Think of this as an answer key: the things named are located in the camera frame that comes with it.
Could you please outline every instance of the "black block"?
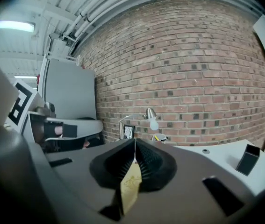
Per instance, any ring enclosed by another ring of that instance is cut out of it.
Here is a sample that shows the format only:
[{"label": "black block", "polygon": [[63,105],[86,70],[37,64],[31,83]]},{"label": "black block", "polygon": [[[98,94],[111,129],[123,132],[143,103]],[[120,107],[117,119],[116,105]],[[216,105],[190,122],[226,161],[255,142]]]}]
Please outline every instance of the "black block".
[{"label": "black block", "polygon": [[210,177],[203,180],[204,185],[210,194],[222,208],[226,216],[232,215],[244,206],[240,201],[220,180],[216,177]]},{"label": "black block", "polygon": [[248,144],[236,170],[248,176],[257,163],[259,156],[260,148]]},{"label": "black block", "polygon": [[63,124],[63,137],[77,138],[77,125]]}]

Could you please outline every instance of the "desk lamp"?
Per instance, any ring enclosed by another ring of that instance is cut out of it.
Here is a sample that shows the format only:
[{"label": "desk lamp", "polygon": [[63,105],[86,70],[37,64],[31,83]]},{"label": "desk lamp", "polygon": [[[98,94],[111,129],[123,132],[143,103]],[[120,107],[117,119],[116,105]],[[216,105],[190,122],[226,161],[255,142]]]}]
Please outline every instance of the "desk lamp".
[{"label": "desk lamp", "polygon": [[156,122],[156,113],[152,108],[148,108],[146,110],[146,114],[131,114],[127,115],[124,118],[122,118],[119,121],[119,128],[120,128],[120,139],[124,139],[124,125],[123,125],[123,120],[130,118],[130,117],[135,117],[135,116],[142,116],[144,119],[147,119],[150,121],[150,129],[151,130],[158,130],[158,123]]}]

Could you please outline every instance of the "brick wall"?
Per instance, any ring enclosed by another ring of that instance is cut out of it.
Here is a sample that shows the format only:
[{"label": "brick wall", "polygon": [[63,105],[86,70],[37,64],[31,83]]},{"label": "brick wall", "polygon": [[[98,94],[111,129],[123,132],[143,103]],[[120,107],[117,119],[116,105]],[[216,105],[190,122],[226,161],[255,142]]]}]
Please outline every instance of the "brick wall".
[{"label": "brick wall", "polygon": [[[96,73],[104,136],[120,118],[158,114],[171,144],[265,141],[265,55],[248,14],[215,0],[159,0],[105,24],[79,49]],[[156,133],[129,120],[135,137]]]}]

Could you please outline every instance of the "picture frame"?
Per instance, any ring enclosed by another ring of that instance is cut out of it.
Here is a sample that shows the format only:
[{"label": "picture frame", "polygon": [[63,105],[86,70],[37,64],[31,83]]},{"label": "picture frame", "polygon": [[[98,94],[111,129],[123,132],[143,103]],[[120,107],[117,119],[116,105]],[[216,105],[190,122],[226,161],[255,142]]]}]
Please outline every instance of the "picture frame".
[{"label": "picture frame", "polygon": [[133,139],[134,138],[134,129],[135,129],[135,126],[124,125],[124,138],[125,139]]}]

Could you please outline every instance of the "fluorescent light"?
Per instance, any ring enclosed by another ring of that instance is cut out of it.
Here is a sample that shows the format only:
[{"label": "fluorescent light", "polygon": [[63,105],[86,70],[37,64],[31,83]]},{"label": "fluorescent light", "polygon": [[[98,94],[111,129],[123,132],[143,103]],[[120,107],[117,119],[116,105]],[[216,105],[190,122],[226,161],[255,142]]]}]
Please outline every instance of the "fluorescent light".
[{"label": "fluorescent light", "polygon": [[15,29],[26,32],[34,32],[35,26],[19,21],[0,21],[0,29]]},{"label": "fluorescent light", "polygon": [[16,79],[37,79],[35,76],[14,76]]}]

